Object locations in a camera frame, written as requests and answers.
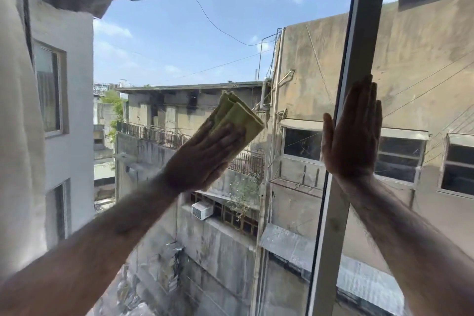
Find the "white air conditioner unit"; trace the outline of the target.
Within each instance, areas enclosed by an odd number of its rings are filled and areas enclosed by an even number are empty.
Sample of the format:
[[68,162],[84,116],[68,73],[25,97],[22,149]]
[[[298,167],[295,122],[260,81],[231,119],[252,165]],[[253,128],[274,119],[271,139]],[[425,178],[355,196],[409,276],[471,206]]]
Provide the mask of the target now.
[[192,204],[192,215],[204,221],[214,215],[214,205],[207,201],[198,201]]

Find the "person's right forearm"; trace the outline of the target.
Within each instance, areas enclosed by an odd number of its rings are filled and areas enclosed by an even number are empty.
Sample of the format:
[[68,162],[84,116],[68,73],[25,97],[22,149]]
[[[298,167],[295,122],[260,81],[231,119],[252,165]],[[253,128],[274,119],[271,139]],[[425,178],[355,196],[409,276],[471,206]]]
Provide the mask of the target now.
[[474,316],[474,259],[373,176],[334,178],[413,316]]

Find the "small leafy plant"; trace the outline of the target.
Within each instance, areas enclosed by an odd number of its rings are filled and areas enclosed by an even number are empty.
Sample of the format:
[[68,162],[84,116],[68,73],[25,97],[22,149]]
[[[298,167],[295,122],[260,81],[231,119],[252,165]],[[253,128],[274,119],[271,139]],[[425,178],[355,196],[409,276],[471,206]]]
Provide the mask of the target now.
[[243,219],[252,210],[260,211],[260,184],[254,175],[241,174],[240,179],[234,179],[229,187],[227,202],[229,209],[235,212],[238,220]]

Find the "person's left hand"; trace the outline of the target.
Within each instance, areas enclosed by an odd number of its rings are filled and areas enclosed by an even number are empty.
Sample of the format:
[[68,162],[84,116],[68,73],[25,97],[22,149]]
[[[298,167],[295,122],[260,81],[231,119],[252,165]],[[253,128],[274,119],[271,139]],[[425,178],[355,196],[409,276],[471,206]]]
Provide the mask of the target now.
[[227,169],[231,156],[245,143],[246,130],[227,123],[212,131],[207,120],[166,163],[159,175],[161,183],[178,195],[205,190]]

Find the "white curtain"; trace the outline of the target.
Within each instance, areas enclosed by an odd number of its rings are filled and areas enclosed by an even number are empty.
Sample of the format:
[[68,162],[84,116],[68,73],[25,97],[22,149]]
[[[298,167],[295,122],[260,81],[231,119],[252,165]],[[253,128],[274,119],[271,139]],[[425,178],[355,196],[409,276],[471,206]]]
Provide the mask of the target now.
[[26,7],[0,0],[0,283],[46,251],[44,129]]

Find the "person's left forearm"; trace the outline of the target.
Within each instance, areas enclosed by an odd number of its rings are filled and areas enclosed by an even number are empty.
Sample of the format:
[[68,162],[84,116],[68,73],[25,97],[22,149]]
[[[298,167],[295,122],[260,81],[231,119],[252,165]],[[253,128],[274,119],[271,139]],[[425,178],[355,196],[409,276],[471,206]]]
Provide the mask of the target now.
[[0,316],[86,316],[183,192],[159,175],[0,285]]

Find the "green tree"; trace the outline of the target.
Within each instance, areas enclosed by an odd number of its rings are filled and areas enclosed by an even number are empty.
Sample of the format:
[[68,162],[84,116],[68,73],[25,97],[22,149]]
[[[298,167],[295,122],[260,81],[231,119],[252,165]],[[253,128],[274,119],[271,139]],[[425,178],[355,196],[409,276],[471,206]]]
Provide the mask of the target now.
[[104,96],[100,99],[105,134],[111,144],[116,141],[117,122],[123,121],[124,101],[125,100],[120,97],[120,93],[116,90],[106,91]]

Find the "white window frame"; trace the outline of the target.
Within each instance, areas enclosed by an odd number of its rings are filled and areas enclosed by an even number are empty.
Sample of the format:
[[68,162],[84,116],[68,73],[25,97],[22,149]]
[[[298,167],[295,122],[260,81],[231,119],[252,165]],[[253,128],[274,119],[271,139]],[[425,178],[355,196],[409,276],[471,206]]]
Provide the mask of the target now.
[[[371,73],[382,2],[351,0],[333,113],[335,123],[340,120],[349,88]],[[349,210],[341,187],[326,172],[305,316],[332,316]]]

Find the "corrugated metal awning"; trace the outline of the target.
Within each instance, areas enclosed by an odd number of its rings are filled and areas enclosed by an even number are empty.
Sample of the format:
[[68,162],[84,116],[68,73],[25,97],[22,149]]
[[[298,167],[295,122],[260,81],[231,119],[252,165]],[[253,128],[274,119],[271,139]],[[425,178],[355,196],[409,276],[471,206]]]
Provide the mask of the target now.
[[[303,283],[311,283],[314,241],[269,223],[259,245]],[[336,301],[362,316],[412,316],[393,276],[345,255],[336,281]]]

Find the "person's right hand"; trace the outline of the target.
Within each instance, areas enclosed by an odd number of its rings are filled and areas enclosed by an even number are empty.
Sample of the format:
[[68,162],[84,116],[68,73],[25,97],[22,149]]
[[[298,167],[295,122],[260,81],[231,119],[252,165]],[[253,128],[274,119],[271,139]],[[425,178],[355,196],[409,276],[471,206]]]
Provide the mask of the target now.
[[381,128],[382,103],[377,99],[377,83],[372,75],[366,75],[351,86],[335,123],[333,158],[323,158],[326,170],[341,186],[373,178]]

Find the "weathered low concrete building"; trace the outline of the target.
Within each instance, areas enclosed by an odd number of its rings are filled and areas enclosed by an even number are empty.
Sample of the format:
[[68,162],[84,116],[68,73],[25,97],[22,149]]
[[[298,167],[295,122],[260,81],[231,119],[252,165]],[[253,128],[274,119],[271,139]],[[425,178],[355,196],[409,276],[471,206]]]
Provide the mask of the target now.
[[[264,156],[268,84],[265,80],[122,87],[120,92],[127,95],[123,121],[191,137],[216,109],[222,92],[232,91],[265,124],[249,145],[252,151],[262,152]],[[116,200],[157,175],[174,153],[153,149],[158,162],[148,163],[117,154],[115,148]],[[94,307],[94,314],[248,316],[260,211],[252,210],[238,220],[229,209],[230,184],[240,177],[241,173],[228,168],[206,190],[181,194],[130,254]],[[198,201],[212,203],[214,215],[204,221],[194,217],[192,204]]]

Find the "metal balcony railing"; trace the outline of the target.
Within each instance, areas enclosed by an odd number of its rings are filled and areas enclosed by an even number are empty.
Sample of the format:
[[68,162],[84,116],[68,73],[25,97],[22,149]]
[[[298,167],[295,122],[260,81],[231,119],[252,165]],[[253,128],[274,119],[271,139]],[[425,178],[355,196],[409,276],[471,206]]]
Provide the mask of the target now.
[[[153,156],[153,149],[159,152],[176,151],[189,136],[173,131],[143,126],[119,120],[116,123],[115,145],[117,154],[131,156],[138,162],[158,162]],[[264,156],[262,152],[252,151],[246,147],[228,165],[228,168],[257,179],[264,176]]]

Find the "green cleaning cloth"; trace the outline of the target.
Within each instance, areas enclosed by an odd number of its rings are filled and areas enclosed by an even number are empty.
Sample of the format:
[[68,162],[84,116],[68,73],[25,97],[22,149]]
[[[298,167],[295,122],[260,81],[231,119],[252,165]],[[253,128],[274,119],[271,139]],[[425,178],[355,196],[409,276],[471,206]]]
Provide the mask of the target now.
[[219,103],[208,117],[212,121],[210,134],[231,123],[236,128],[245,129],[245,143],[229,157],[233,161],[264,130],[265,124],[258,115],[234,92],[223,91]]

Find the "tall stained concrete building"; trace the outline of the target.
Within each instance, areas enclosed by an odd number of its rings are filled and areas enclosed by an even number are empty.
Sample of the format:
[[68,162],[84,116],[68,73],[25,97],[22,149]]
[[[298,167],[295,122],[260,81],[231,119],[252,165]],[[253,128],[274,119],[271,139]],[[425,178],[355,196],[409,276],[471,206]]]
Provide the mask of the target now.
[[[282,51],[277,40],[263,231],[316,241],[322,116],[334,111],[347,23],[345,13],[287,26]],[[383,108],[376,177],[474,258],[474,0],[385,4],[371,74]],[[258,316],[304,316],[310,284],[260,248]]]

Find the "grey plastered building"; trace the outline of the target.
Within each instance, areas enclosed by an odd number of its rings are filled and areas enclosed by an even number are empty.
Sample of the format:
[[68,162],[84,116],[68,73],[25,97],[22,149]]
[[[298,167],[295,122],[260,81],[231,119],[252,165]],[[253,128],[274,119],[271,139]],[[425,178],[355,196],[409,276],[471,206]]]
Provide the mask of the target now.
[[30,0],[45,137],[45,247],[90,221],[93,206],[93,17]]

